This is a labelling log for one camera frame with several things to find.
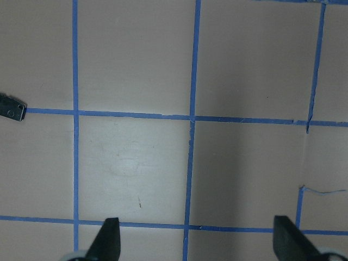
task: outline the beige floor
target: beige floor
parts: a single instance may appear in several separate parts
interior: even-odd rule
[[[0,0],[0,92],[28,104],[0,119],[1,260],[58,260],[113,216],[120,260],[276,260],[274,215],[348,249],[348,193],[298,203],[348,189],[348,7],[326,7],[306,134],[321,4],[199,3]]]

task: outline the blue painter's tape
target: blue painter's tape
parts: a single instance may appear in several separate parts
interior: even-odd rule
[[[120,222],[121,227],[145,227],[145,228],[167,228],[167,229],[184,229],[184,225],[158,224],[158,223],[132,223]]]
[[[195,108],[196,108],[198,43],[200,38],[199,37],[200,36],[200,19],[201,19],[201,0],[196,0],[194,42],[192,47],[192,70],[191,70],[191,93],[190,93],[190,141],[189,141],[189,155],[188,155],[187,182],[186,182],[183,261],[188,260],[188,246],[189,246],[192,169],[193,169],[195,126],[196,126]]]
[[[309,133],[310,122],[313,118],[314,102],[315,102],[315,93],[316,86],[318,85],[318,72],[320,65],[320,55],[321,55],[321,45],[322,45],[322,36],[324,33],[324,18],[325,18],[326,5],[321,5],[320,20],[319,20],[319,29],[318,29],[318,39],[316,41],[316,51],[315,51],[315,62],[314,62],[314,71],[313,71],[313,80],[312,80],[312,89],[310,92],[310,101],[308,109],[308,120],[307,120],[307,130]]]
[[[78,223],[79,225],[102,226],[104,221],[79,220]]]
[[[194,143],[195,143],[195,127],[196,122],[190,122],[190,141],[189,141],[189,158],[187,167],[187,183],[186,183],[186,202],[185,202],[185,227],[183,240],[183,261],[188,258],[188,243],[189,243],[189,224],[190,224],[190,209],[191,209],[191,188],[192,188],[192,171],[194,160]]]
[[[306,125],[307,121],[294,121],[283,119],[260,119],[260,118],[240,118],[240,117],[216,117],[216,116],[196,116],[196,121],[216,121],[216,122],[235,122],[235,123],[263,123],[263,124],[284,124],[284,125]]]
[[[78,0],[72,1],[72,83],[73,83],[73,112],[74,112],[74,251],[78,250],[78,139],[79,139],[79,111],[78,111]]]
[[[71,219],[48,219],[42,217],[22,217],[22,216],[0,216],[0,220],[7,221],[23,221],[23,222],[40,222],[40,223],[59,223],[59,224],[73,224]]]
[[[299,189],[299,197],[297,198],[297,211],[296,211],[296,227],[300,228],[301,225],[301,214],[302,214],[302,204],[303,204],[303,195],[305,193],[306,187],[303,186]]]
[[[103,221],[80,220],[80,225],[101,226]],[[159,223],[135,223],[135,222],[120,222],[121,227],[145,227],[145,228],[168,228],[168,229],[184,229],[184,225],[175,224],[159,224]]]
[[[321,3],[321,4],[341,4],[347,5],[348,0],[255,0],[255,1],[274,1],[284,3]]]
[[[327,126],[327,127],[348,127],[348,122],[334,121],[311,121],[311,126]]]
[[[348,231],[302,230],[306,235],[348,235]]]
[[[194,43],[192,50],[192,70],[191,70],[191,94],[190,94],[190,115],[195,115],[196,107],[196,84],[197,84],[197,65],[198,65],[198,43],[200,39],[200,19],[201,19],[201,0],[196,0]]]
[[[255,228],[255,227],[190,226],[190,230],[238,232],[238,233],[273,233],[272,228]]]
[[[90,111],[90,110],[80,110],[80,115],[83,116],[102,116],[102,117],[131,117],[139,119],[160,119],[160,120],[190,120],[188,115],[162,115],[162,114],[152,114],[152,113],[123,113],[123,112],[113,112],[113,111]]]
[[[73,110],[27,108],[27,113],[73,115]]]

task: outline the scuff mark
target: scuff mark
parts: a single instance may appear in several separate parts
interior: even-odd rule
[[[140,202],[140,197],[138,196],[138,201],[139,201],[139,208],[141,208],[141,202]]]

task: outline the black object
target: black object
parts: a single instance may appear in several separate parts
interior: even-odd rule
[[[273,250],[279,261],[348,261],[339,254],[320,254],[287,216],[274,218]]]
[[[22,121],[26,114],[27,106],[23,102],[6,96],[5,94],[0,94],[0,115],[7,118]]]
[[[106,219],[85,257],[69,261],[118,261],[121,253],[119,219]]]

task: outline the grid square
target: grid square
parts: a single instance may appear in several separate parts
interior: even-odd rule
[[[194,17],[194,0],[80,2],[80,108],[188,114]]]
[[[326,7],[314,120],[348,121],[347,23],[347,6]]]
[[[273,227],[294,219],[303,127],[197,122],[191,224]]]
[[[302,184],[318,191],[348,189],[347,128],[311,126],[304,143]]]
[[[59,260],[73,251],[72,225],[0,220],[0,260]]]
[[[189,122],[80,118],[80,219],[183,223]]]
[[[303,196],[301,229],[348,231],[347,202],[347,192],[318,195],[306,191]]]
[[[2,118],[0,215],[73,217],[73,117]]]
[[[190,231],[189,261],[276,260],[271,233]]]
[[[100,226],[79,226],[80,248],[88,249]],[[181,229],[121,227],[122,260],[182,260]]]
[[[0,91],[72,109],[71,22],[70,0],[1,1]]]
[[[320,4],[202,1],[196,114],[306,119]]]

